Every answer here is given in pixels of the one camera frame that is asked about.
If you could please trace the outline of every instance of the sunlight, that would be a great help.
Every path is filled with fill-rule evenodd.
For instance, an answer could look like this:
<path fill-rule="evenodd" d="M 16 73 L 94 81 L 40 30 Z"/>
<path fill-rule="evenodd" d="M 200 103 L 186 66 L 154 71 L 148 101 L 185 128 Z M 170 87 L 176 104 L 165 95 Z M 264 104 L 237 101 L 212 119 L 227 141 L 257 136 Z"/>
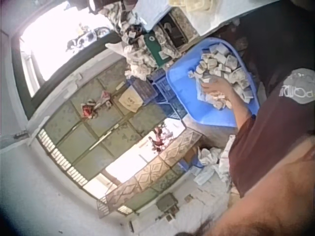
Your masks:
<path fill-rule="evenodd" d="M 27 27 L 22 38 L 33 51 L 39 70 L 45 81 L 74 56 L 66 52 L 68 41 L 83 34 L 79 24 L 90 29 L 106 26 L 112 28 L 103 15 L 89 13 L 89 9 L 78 11 L 76 7 L 66 9 L 68 2 L 56 6 L 40 16 Z"/>
<path fill-rule="evenodd" d="M 185 130 L 185 126 L 180 120 L 167 118 L 164 123 L 167 130 L 172 133 L 173 139 L 177 138 Z M 152 150 L 152 143 L 149 141 L 149 137 L 155 139 L 154 132 L 151 131 L 140 142 L 111 163 L 106 168 L 106 171 L 121 183 L 124 183 L 143 169 L 148 162 L 158 155 L 156 151 Z"/>

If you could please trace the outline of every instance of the window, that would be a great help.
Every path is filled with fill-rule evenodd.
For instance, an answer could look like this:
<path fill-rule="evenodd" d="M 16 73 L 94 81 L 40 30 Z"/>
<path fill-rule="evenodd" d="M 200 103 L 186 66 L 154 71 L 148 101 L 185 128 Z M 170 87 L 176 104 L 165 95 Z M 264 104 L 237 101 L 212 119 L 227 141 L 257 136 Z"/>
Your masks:
<path fill-rule="evenodd" d="M 69 8 L 67 1 L 40 16 L 20 37 L 23 70 L 31 97 L 75 54 L 112 29 L 103 15 Z"/>
<path fill-rule="evenodd" d="M 173 139 L 177 138 L 185 130 L 185 126 L 180 120 L 167 118 L 163 124 L 162 131 L 165 136 L 165 147 L 162 149 L 166 148 Z M 153 151 L 149 137 L 156 138 L 153 131 L 111 163 L 106 168 L 106 171 L 121 183 L 124 183 L 143 169 L 158 155 L 156 151 Z"/>
<path fill-rule="evenodd" d="M 86 185 L 84 185 L 83 188 L 97 199 L 101 199 L 106 194 L 109 194 L 111 191 L 117 188 L 117 186 L 114 185 L 104 175 L 99 174 L 95 178 L 90 180 Z"/>

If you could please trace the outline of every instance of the white wall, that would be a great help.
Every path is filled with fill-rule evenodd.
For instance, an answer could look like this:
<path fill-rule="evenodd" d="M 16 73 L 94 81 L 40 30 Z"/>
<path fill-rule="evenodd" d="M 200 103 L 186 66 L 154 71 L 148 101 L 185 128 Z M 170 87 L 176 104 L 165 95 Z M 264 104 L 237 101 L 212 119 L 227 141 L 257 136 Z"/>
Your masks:
<path fill-rule="evenodd" d="M 186 174 L 166 192 L 172 192 L 178 200 L 179 212 L 176 220 L 168 223 L 165 219 L 156 221 L 161 215 L 156 205 L 132 217 L 136 236 L 174 236 L 179 232 L 193 232 L 208 217 L 218 218 L 226 209 L 229 199 L 227 186 L 214 174 L 203 186 L 198 186 L 194 176 Z M 186 203 L 185 197 L 191 194 L 194 199 Z"/>
<path fill-rule="evenodd" d="M 1 129 L 3 137 L 24 129 L 30 133 L 43 117 L 53 112 L 66 100 L 73 76 L 56 88 L 28 122 L 16 89 L 10 40 L 23 22 L 43 3 L 56 4 L 60 0 L 7 0 L 1 5 Z M 79 89 L 96 73 L 119 60 L 117 55 L 103 52 L 80 67 L 83 79 Z M 23 235 L 69 236 L 124 236 L 120 223 L 124 217 L 116 212 L 100 220 L 96 200 L 80 190 L 35 140 L 29 147 L 17 144 L 0 150 L 1 213 Z"/>
<path fill-rule="evenodd" d="M 38 148 L 37 141 L 32 147 L 22 144 L 0 157 L 1 210 L 14 227 L 31 236 L 60 236 L 59 231 L 65 236 L 124 236 L 116 215 L 99 219 L 96 201 L 48 156 L 40 157 L 34 151 Z"/>

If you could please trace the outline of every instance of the hair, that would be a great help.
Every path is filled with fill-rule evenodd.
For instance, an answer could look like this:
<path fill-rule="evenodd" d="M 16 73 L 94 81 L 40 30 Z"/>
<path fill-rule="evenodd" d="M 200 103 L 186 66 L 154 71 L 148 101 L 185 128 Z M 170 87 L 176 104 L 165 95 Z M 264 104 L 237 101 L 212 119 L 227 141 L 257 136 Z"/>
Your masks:
<path fill-rule="evenodd" d="M 218 234 L 211 233 L 210 221 L 203 223 L 194 233 L 178 233 L 175 236 L 274 236 L 275 231 L 264 223 L 227 226 Z"/>

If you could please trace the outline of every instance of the tile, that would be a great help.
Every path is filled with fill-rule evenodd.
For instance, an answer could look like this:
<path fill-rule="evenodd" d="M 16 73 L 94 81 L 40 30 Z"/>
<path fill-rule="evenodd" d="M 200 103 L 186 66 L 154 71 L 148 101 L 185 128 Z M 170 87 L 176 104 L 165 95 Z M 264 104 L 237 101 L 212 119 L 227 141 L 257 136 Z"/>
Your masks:
<path fill-rule="evenodd" d="M 159 179 L 169 170 L 169 167 L 156 157 L 152 162 L 135 175 L 142 190 L 149 187 L 154 181 Z"/>
<path fill-rule="evenodd" d="M 182 176 L 186 171 L 183 170 L 180 165 L 177 163 L 172 170 L 178 175 L 178 176 Z"/>
<path fill-rule="evenodd" d="M 133 198 L 128 200 L 125 203 L 125 206 L 132 210 L 139 210 L 141 207 L 144 207 L 150 201 L 154 200 L 158 196 L 158 192 L 148 188 L 142 193 L 136 194 Z"/>
<path fill-rule="evenodd" d="M 116 91 L 116 87 L 122 81 L 126 80 L 126 65 L 126 59 L 121 59 L 98 75 L 98 79 L 103 84 L 106 91 L 113 93 Z"/>
<path fill-rule="evenodd" d="M 114 103 L 117 105 L 118 109 L 124 114 L 127 115 L 129 112 L 131 112 L 130 110 L 128 110 L 127 108 L 125 108 L 120 102 L 119 99 L 122 95 L 119 96 L 115 96 L 113 98 Z"/>
<path fill-rule="evenodd" d="M 98 101 L 102 94 L 103 87 L 97 79 L 90 80 L 86 85 L 79 89 L 70 99 L 75 109 L 82 116 L 81 103 L 86 103 L 89 99 Z"/>
<path fill-rule="evenodd" d="M 164 119 L 166 119 L 166 115 L 163 110 L 158 105 L 150 103 L 129 121 L 137 132 L 144 137 Z"/>
<path fill-rule="evenodd" d="M 114 161 L 111 154 L 104 148 L 97 146 L 81 159 L 74 168 L 87 180 L 91 180 L 103 168 Z"/>
<path fill-rule="evenodd" d="M 63 140 L 58 149 L 70 163 L 73 163 L 95 142 L 96 139 L 93 135 L 87 130 L 84 124 L 81 124 Z"/>
<path fill-rule="evenodd" d="M 92 130 L 101 137 L 105 131 L 109 130 L 112 126 L 118 123 L 123 117 L 120 115 L 115 107 L 111 107 L 109 110 L 102 109 L 98 112 L 98 117 L 91 119 L 88 125 Z"/>
<path fill-rule="evenodd" d="M 172 170 L 169 170 L 163 177 L 161 177 L 151 188 L 161 193 L 170 187 L 178 179 L 178 175 Z"/>
<path fill-rule="evenodd" d="M 118 158 L 140 139 L 141 136 L 125 123 L 115 129 L 103 143 L 115 158 Z"/>
<path fill-rule="evenodd" d="M 106 195 L 109 211 L 115 211 L 117 208 L 125 204 L 125 202 L 140 192 L 141 189 L 137 180 L 132 177 L 130 180 L 123 183 L 118 188 Z"/>
<path fill-rule="evenodd" d="M 73 106 L 70 102 L 66 102 L 47 122 L 44 129 L 53 143 L 56 144 L 79 121 L 80 118 Z"/>
<path fill-rule="evenodd" d="M 201 137 L 201 134 L 187 128 L 159 156 L 167 165 L 172 167 L 185 156 Z"/>

